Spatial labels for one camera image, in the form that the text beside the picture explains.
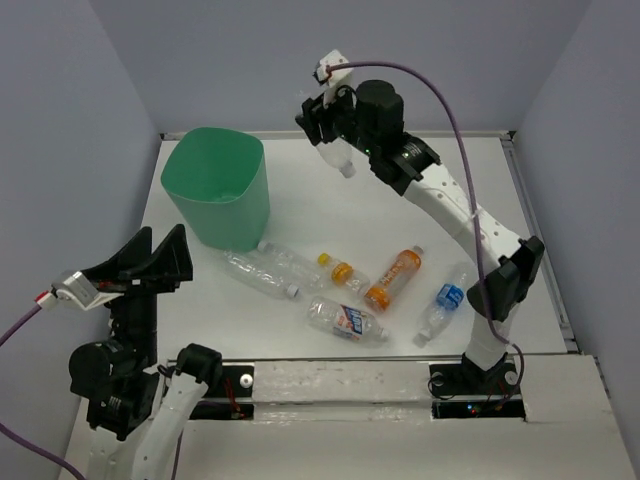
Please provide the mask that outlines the small clear plastic bottle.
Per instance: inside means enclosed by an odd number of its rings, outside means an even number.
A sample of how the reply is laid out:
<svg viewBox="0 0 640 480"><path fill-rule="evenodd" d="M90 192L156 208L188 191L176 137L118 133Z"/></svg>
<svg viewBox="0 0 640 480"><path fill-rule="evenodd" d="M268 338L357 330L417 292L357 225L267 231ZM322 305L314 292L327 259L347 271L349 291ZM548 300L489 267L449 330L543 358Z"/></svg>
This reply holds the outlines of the small clear plastic bottle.
<svg viewBox="0 0 640 480"><path fill-rule="evenodd" d="M318 153L330 167L336 169L344 178L355 175L356 169L352 162L352 147L342 139L330 143L319 143Z"/></svg>

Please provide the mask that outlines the crushed clear bottle white cap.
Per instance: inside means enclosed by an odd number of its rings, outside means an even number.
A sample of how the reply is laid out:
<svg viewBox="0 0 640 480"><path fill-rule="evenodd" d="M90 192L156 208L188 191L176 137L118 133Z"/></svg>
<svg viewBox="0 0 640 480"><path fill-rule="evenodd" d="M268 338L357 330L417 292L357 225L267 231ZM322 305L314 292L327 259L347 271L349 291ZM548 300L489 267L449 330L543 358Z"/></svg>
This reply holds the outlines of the crushed clear bottle white cap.
<svg viewBox="0 0 640 480"><path fill-rule="evenodd" d="M273 298L295 300L300 287L278 273L268 262L248 253L224 251L223 265L229 275L244 285Z"/></svg>

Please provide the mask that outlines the long clear bottle white cap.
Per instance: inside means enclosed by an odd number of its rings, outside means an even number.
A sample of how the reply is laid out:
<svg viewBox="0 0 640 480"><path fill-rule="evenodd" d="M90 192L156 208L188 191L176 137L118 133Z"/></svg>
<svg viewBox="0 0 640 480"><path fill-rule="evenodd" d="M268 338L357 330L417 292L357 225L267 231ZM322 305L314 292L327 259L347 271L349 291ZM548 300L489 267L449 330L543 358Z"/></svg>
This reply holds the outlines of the long clear bottle white cap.
<svg viewBox="0 0 640 480"><path fill-rule="evenodd" d="M320 267L284 245L261 240L257 251L276 271L283 274L304 292L317 293L325 287Z"/></svg>

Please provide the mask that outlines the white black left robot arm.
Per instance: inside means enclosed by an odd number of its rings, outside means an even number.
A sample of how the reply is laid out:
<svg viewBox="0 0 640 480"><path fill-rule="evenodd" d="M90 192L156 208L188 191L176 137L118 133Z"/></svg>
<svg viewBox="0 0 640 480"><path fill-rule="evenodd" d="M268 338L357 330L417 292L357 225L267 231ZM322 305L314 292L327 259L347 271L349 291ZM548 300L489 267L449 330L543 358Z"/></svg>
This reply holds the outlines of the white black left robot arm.
<svg viewBox="0 0 640 480"><path fill-rule="evenodd" d="M104 306L111 320L107 339L78 347L69 359L70 390L88 401L88 478L162 478L192 411L219 388L221 354L191 343L178 354L165 396L157 395L157 297L192 278L181 224L157 247L144 227L108 260L73 274L73 301Z"/></svg>

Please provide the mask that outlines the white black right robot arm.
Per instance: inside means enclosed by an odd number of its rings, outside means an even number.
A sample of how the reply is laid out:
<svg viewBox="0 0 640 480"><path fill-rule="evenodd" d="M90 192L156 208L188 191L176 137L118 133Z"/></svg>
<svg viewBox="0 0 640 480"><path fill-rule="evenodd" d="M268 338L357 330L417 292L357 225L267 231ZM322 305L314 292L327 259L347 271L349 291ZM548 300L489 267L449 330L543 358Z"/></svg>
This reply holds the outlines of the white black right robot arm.
<svg viewBox="0 0 640 480"><path fill-rule="evenodd" d="M536 279L545 246L522 238L480 207L423 140L404 129L404 101L382 80L341 85L306 99L297 125L313 146L338 141L364 154L370 170L426 212L481 267L467 297L474 310L455 379L482 392L503 377L512 316Z"/></svg>

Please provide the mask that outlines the green plastic bin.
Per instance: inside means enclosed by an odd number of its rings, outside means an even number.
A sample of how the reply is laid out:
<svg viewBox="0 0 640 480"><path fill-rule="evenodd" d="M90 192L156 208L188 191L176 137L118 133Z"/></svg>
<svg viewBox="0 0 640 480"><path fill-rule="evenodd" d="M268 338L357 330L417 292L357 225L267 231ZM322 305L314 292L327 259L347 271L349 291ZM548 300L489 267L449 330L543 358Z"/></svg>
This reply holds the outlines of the green plastic bin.
<svg viewBox="0 0 640 480"><path fill-rule="evenodd" d="M202 244L246 252L262 239L270 199L258 138L224 128L191 130L169 155L161 185Z"/></svg>

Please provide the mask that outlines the clear bottle yellow cap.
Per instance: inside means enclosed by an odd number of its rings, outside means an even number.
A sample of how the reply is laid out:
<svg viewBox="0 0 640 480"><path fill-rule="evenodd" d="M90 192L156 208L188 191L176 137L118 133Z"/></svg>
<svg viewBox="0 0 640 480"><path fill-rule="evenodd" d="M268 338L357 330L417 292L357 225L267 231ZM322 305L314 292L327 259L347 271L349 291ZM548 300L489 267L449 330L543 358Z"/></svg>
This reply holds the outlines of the clear bottle yellow cap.
<svg viewBox="0 0 640 480"><path fill-rule="evenodd" d="M362 298L370 287L369 277L351 264L327 253L317 257L317 263L337 287L346 289L356 299Z"/></svg>

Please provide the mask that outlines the clear bottle white blue label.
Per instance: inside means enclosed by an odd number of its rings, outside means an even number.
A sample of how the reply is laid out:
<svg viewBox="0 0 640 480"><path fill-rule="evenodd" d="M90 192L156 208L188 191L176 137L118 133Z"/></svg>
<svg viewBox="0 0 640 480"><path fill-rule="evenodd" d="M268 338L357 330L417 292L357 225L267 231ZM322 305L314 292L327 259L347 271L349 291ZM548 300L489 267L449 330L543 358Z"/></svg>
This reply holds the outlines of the clear bottle white blue label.
<svg viewBox="0 0 640 480"><path fill-rule="evenodd" d="M317 330L359 344L383 344L388 331L370 313L322 296L316 296L306 311L308 323Z"/></svg>

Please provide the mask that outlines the orange label bottle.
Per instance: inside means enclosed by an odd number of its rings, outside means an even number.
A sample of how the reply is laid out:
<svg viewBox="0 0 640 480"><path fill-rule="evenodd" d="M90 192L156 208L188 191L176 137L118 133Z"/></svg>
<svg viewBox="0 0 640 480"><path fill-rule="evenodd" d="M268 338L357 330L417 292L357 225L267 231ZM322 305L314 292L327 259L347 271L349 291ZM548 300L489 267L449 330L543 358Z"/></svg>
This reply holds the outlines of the orange label bottle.
<svg viewBox="0 0 640 480"><path fill-rule="evenodd" d="M365 293L365 304L376 312L385 312L421 268L424 253L418 245L399 252Z"/></svg>

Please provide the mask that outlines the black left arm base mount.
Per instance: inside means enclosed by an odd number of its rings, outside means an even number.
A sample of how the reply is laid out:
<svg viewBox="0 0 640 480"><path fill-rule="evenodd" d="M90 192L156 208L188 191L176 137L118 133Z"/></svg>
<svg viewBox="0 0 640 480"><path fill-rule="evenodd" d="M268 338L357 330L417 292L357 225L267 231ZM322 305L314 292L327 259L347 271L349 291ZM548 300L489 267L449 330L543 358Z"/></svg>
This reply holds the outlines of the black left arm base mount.
<svg viewBox="0 0 640 480"><path fill-rule="evenodd" d="M219 383L196 404L191 420L251 420L255 364L225 362Z"/></svg>

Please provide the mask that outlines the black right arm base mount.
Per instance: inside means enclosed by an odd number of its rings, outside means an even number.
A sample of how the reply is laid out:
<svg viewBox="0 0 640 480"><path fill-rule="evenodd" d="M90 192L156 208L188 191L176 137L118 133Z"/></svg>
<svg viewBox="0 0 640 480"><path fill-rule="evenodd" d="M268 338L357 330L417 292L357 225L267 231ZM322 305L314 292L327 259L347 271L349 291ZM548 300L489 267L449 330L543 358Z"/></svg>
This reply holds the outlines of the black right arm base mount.
<svg viewBox="0 0 640 480"><path fill-rule="evenodd" d="M518 373L512 362L501 365L488 380L473 383L460 363L429 365L427 388L435 419L485 419L526 417Z"/></svg>

